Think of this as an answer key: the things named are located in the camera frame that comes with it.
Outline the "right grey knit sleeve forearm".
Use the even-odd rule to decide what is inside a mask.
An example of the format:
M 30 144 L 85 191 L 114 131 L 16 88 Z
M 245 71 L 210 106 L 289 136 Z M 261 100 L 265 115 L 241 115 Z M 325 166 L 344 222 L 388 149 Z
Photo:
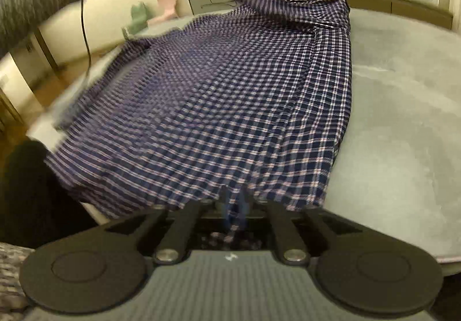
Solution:
M 0 316 L 1 320 L 22 320 L 29 309 L 19 281 L 20 268 L 33 252 L 31 248 L 1 243 L 0 249 Z

